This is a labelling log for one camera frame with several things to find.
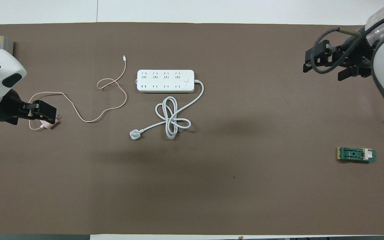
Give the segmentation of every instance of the power strip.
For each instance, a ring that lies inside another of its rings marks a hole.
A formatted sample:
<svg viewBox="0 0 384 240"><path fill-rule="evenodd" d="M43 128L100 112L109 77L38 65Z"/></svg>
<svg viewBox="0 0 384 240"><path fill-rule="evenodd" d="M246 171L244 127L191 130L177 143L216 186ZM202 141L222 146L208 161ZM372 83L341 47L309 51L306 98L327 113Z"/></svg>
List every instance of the power strip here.
<svg viewBox="0 0 384 240"><path fill-rule="evenodd" d="M192 93L195 89L192 70L138 70L137 90L141 93Z"/></svg>

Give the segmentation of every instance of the switch box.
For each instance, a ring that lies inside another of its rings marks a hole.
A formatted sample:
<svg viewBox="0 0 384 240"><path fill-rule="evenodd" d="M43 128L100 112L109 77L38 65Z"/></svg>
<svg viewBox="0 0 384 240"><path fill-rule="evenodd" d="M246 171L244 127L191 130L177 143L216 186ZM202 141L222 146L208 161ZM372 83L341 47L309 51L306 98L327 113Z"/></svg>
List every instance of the switch box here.
<svg viewBox="0 0 384 240"><path fill-rule="evenodd" d="M11 55L13 55L13 47L14 47L14 42L11 41L11 39L0 36L0 49L4 49L7 52L9 52Z"/></svg>

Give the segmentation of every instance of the black cable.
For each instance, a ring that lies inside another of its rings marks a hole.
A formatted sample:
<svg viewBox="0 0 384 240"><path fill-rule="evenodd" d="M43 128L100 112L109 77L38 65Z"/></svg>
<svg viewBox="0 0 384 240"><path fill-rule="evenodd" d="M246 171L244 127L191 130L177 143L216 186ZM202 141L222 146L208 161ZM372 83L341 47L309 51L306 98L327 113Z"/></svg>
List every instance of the black cable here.
<svg viewBox="0 0 384 240"><path fill-rule="evenodd" d="M365 38L366 36L371 33L374 29L376 29L376 27L380 26L381 24L384 23L384 18L380 21L378 21L376 24L374 24L373 26L371 26L369 29L367 29L367 31L363 32L362 35L360 37L358 37L357 39L355 39L352 44L348 47L348 49L342 54L342 56L337 59L337 61L335 61L335 63L333 63L333 65L329 68L327 68L326 70L319 70L316 65L315 65L315 59L314 59L314 55L315 55L315 48L316 46L318 45L318 43L321 41L321 39L323 39L326 35L328 35L329 33L331 32L338 32L340 28L333 28L327 32L325 32L324 34L322 34L318 40L315 42L314 44L314 47L312 47L312 50L311 50L311 66L312 68L315 70L315 72L319 73L319 74L324 74L324 73L329 73L331 72L333 69L335 69L337 66L339 66L340 64L343 63L343 61L346 59L346 57L349 56L349 54L355 49L356 46L358 46L358 44L360 44Z"/></svg>

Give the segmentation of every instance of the power cord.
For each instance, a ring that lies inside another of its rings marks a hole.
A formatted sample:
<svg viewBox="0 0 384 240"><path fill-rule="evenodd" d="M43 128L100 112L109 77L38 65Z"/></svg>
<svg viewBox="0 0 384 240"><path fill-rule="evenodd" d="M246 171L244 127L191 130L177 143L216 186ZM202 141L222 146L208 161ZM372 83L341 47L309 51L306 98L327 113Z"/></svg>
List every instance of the power cord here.
<svg viewBox="0 0 384 240"><path fill-rule="evenodd" d="M67 97L66 94L64 94L64 93L62 93L62 92L40 92L40 93L36 93L36 94L34 94L34 95L31 97L31 99L29 100L29 103L32 101L32 99L33 99L36 95L39 95L39 94L63 95L63 96L70 102L70 104L72 104L73 109L75 110L76 114L78 115L78 117L79 117L83 122L85 122L85 123L96 123L96 122L100 121L100 118L101 118L107 111L109 111L109 110L113 110L113 109L117 109L117 108L120 108L120 107L122 107L123 105L125 105L125 103L127 102L127 93L123 90L123 88L122 88L122 87L118 84L118 82L117 82L117 81L120 80L121 77L124 75L124 73L125 73L125 69L127 68L127 58L125 57L125 55L122 56L122 59L124 60L124 70L122 71L122 74L121 74L117 79L103 78L103 79L101 79L101 80L99 80L99 81L97 82L96 87L99 88L99 89L104 89L105 87L107 87L107 86L109 86L109 85L115 83L115 84L118 86L118 88L124 93L124 95L125 95L125 100L124 100L124 102L123 102L121 105L119 105L119 106L117 106L117 107L115 107L115 108L108 108L108 109L102 111L102 113L101 113L96 119L94 119L94 120L87 121L87 120L85 120L84 118L82 118L81 115L79 114L78 109L76 108L75 104L73 104L73 102L69 99L69 97ZM102 82L102 81L105 81L105 80L110 80L111 82L108 83L108 84L106 84L106 85L104 85L103 87L99 87L99 83ZM32 129L32 130L38 130L38 129L41 129L41 128L43 128L43 127L44 127L44 126L41 125L39 128L34 129L34 128L31 127L31 120L29 120L29 128L30 128L30 129Z"/></svg>
<svg viewBox="0 0 384 240"><path fill-rule="evenodd" d="M315 65L315 59L314 59L314 56L315 56L315 48L316 46L318 45L318 43L326 36L328 35L329 33L331 32L341 32L341 29L340 28L333 28L333 29L330 29L328 30L327 32L323 33L319 38L318 40L315 42L314 44L314 47L312 47L312 50L311 50L311 66L312 68L315 70L315 72L317 73L320 73L320 74L324 74L324 73L329 73L331 72L333 69L335 69L336 67L338 67L340 64L342 64L344 62L344 60L346 59L346 57L349 56L349 54L351 54L351 52L355 49L355 47L358 46L358 44L360 44L365 38L366 36L371 33L374 29L376 29L376 27L380 26L381 24L384 23L384 18L380 21L378 21L377 23L375 23L373 26L371 26L369 29L367 29L367 31L363 32L361 34L360 37L356 38L352 44L348 47L348 49L346 49L346 51L342 54L342 56L337 59L337 61L335 61L335 63L333 63L333 65L325 70L320 70L318 69L318 67Z"/></svg>
<svg viewBox="0 0 384 240"><path fill-rule="evenodd" d="M159 123L156 123L154 125L151 125L147 128L144 128L144 129L141 129L141 130L137 130L137 129L134 129L133 131L130 132L130 137L133 139L133 140L137 140L140 138L140 134L153 128L153 127L156 127L158 125L161 125L161 124L165 124L165 128L166 128L166 135L169 139L173 139L176 137L176 134L178 132L178 129L181 128L181 129L188 129L190 128L191 126L191 121L189 121L188 119L186 118L177 118L177 114L180 113L183 109L189 107L190 105L192 105L194 102L196 102L201 96L202 94L204 93L204 84L200 81L200 80L195 80L194 83L198 83L198 84L201 84L201 93L198 95L198 97L196 97L194 100L192 100L192 102L186 104L185 106L183 106L183 108L180 108L180 109L177 109L177 100L175 99L175 97L166 97L166 99L163 100L162 103L158 103L156 106L155 106L155 113L158 115L158 117L160 117L163 121L162 122L159 122ZM173 109L171 109L168 105L167 105L167 102L170 101L172 104L173 104ZM164 116L162 116L161 114L159 114L158 112L158 108L161 107L162 108L162 111L163 111L163 114ZM177 121L183 121L183 122L187 122L188 125L187 126L182 126L182 125L179 125L177 123Z"/></svg>

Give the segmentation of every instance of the pink cable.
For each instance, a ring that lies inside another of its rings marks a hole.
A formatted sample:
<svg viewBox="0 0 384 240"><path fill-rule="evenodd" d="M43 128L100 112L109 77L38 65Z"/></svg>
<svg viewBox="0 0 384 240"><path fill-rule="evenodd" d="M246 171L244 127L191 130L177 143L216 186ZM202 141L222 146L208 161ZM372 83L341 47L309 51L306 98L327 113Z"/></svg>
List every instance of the pink cable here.
<svg viewBox="0 0 384 240"><path fill-rule="evenodd" d="M84 118L82 118L81 115L79 114L78 109L76 108L75 104L74 104L74 103L73 103L73 102L66 96L66 94L64 94L64 93L62 93L62 92L40 92L40 93L36 93L36 94L34 94L34 95L31 97L31 99L29 100L29 103L30 103L30 102L32 101L32 99L33 99L36 95L38 95L38 94L58 94L58 95L63 95L63 96L70 102L70 104L72 104L73 109L75 110L76 114L78 115L78 117L79 117L83 122L86 122L86 123L95 123L95 122L98 122L98 121L100 121L100 118L101 118L107 111L109 111L109 110L113 110L113 109L117 109L117 108L120 108L120 107L122 107L123 105L125 105L125 103L127 102L127 93L123 90L123 88L122 88L122 87L118 84L118 82L117 82L117 81L118 81L119 79L121 79L121 77L124 75L124 73L125 73L125 69L126 69L126 68L127 68L127 60L124 58L124 70L122 71L122 74L121 74L117 79L114 80L114 79L112 79L112 78L104 78L104 79L101 79L100 81L97 82L96 86L97 86L97 88L99 88L99 89L104 89L105 87L107 87L107 86L109 86L109 85L115 83L115 84L118 86L118 88L124 93L124 95L125 95L125 100L124 100L124 102L123 102L121 105L119 105L119 106L117 106L117 107L115 107L115 108L108 108L108 109L102 111L102 113L101 113L96 119L94 119L94 120L87 121L87 120L85 120ZM111 80L111 82L108 83L108 84L106 84L106 85L104 85L103 87L99 87L99 83L100 83L101 81L104 81L104 80ZM31 121L30 121L30 120L29 120L29 128L32 129L32 130L38 130L38 129L40 129L40 128L33 129L33 128L31 127Z"/></svg>

